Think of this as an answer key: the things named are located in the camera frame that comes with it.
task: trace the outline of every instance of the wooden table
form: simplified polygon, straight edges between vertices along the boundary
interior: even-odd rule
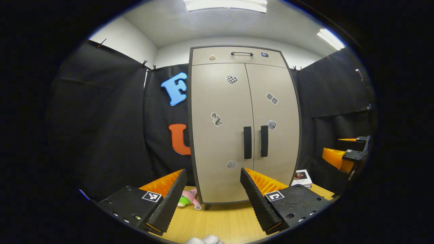
[[[186,186],[184,190],[194,188]],[[312,184],[311,191],[327,200],[333,199],[333,192],[315,184]],[[192,237],[202,239],[213,234],[225,244],[245,244],[277,233],[266,235],[262,231],[249,201],[211,205],[206,211],[205,205],[201,206],[202,210],[195,210],[192,204],[183,208],[177,207],[168,231],[161,238],[183,244]]]

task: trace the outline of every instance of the ceiling light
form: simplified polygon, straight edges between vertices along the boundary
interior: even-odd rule
[[[184,0],[189,12],[213,8],[235,8],[265,13],[266,0]]]
[[[324,39],[326,42],[328,42],[330,45],[332,45],[338,51],[345,47],[344,44],[327,29],[320,29],[317,36]]]

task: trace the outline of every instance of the patrick star plush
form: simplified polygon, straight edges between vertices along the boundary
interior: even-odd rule
[[[182,196],[179,199],[178,206],[184,207],[185,205],[189,205],[190,203],[194,204],[194,208],[196,210],[201,210],[202,206],[199,204],[199,201],[196,200],[197,189],[192,189],[189,191],[182,191]]]

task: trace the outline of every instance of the cabinet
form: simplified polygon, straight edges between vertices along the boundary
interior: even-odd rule
[[[279,51],[191,48],[190,147],[201,203],[248,200],[242,167],[290,185],[300,140],[299,105]]]

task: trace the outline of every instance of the checkered sticker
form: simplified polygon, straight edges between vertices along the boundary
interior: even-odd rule
[[[277,102],[279,101],[276,97],[274,97],[271,93],[267,93],[267,95],[265,95],[265,97],[270,100],[274,105],[277,104]]]
[[[227,76],[227,81],[228,81],[230,84],[234,84],[235,82],[238,81],[238,78],[235,77],[235,76]]]

